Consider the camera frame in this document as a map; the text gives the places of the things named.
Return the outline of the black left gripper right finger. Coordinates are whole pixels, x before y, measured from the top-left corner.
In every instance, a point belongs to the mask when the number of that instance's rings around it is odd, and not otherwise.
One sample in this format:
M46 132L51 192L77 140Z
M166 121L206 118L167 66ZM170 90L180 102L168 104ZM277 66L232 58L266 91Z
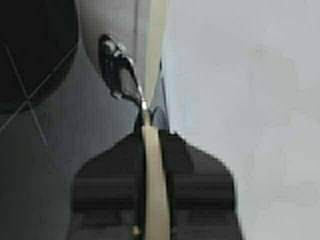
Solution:
M174 240L243 240L231 170L178 133L159 131L172 196Z

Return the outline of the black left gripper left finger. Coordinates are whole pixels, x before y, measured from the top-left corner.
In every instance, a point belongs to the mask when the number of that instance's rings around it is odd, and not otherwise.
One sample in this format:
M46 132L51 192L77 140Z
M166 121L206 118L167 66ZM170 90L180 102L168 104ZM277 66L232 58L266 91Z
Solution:
M144 239L144 122L139 112L131 133L87 160L75 173L67 240Z

